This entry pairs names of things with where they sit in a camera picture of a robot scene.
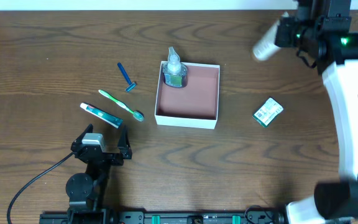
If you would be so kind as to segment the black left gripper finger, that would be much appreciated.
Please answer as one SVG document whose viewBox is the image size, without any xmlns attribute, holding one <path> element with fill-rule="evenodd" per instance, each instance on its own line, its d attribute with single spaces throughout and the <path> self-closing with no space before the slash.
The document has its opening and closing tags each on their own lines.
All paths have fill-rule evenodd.
<svg viewBox="0 0 358 224">
<path fill-rule="evenodd" d="M 73 141 L 72 146 L 78 146 L 82 143 L 82 139 L 84 138 L 85 134 L 93 132 L 93 125 L 89 124 L 87 128 Z"/>
<path fill-rule="evenodd" d="M 123 159 L 132 159 L 132 149 L 128 138 L 128 132 L 126 126 L 121 131 L 121 136 L 117 143 L 117 147 L 122 154 Z"/>
</svg>

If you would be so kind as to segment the white lotion tube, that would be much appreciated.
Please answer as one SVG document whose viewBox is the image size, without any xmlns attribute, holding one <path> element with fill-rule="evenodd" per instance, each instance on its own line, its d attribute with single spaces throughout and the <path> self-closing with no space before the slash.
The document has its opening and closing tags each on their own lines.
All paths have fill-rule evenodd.
<svg viewBox="0 0 358 224">
<path fill-rule="evenodd" d="M 263 37 L 253 46 L 252 55 L 258 62 L 268 60 L 271 56 L 280 50 L 280 47 L 275 45 L 275 38 L 280 24 L 280 19 L 288 17 L 289 14 L 285 11 L 281 17 L 273 23 L 269 30 L 263 35 Z"/>
</svg>

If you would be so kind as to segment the clear soap pump bottle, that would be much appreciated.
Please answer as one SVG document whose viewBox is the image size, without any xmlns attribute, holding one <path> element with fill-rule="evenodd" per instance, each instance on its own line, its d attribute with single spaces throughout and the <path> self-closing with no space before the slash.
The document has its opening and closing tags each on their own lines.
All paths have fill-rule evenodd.
<svg viewBox="0 0 358 224">
<path fill-rule="evenodd" d="M 187 67 L 181 63 L 180 56 L 171 46 L 168 48 L 168 60 L 162 65 L 165 83 L 174 88 L 187 86 Z"/>
</svg>

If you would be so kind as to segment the green white soap packet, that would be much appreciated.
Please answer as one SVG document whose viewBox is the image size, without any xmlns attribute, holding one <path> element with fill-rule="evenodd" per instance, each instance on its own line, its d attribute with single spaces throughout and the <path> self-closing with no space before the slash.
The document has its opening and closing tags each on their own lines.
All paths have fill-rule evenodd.
<svg viewBox="0 0 358 224">
<path fill-rule="evenodd" d="M 273 98 L 269 97 L 265 103 L 256 110 L 252 117 L 264 128 L 283 111 L 283 106 Z"/>
</svg>

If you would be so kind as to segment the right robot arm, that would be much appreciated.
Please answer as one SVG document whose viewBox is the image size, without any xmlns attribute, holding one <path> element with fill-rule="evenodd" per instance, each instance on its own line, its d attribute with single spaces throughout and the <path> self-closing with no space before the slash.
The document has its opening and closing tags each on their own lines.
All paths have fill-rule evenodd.
<svg viewBox="0 0 358 224">
<path fill-rule="evenodd" d="M 288 223 L 349 223 L 358 219 L 358 32 L 350 32 L 349 1 L 298 0 L 280 19 L 275 44 L 297 48 L 322 76 L 339 144 L 337 182 L 320 182 L 312 196 L 286 207 Z"/>
</svg>

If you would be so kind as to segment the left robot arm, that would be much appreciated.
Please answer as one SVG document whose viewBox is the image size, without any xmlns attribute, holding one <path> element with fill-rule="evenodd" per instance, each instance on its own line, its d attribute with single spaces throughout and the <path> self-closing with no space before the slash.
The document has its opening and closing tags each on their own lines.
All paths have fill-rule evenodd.
<svg viewBox="0 0 358 224">
<path fill-rule="evenodd" d="M 94 133 L 89 125 L 72 143 L 75 158 L 86 164 L 86 171 L 71 176 L 65 190 L 69 196 L 67 223 L 117 223 L 117 214 L 103 207 L 104 193 L 112 166 L 122 166 L 132 158 L 127 128 L 121 130 L 117 147 L 119 152 L 107 152 L 102 134 Z"/>
</svg>

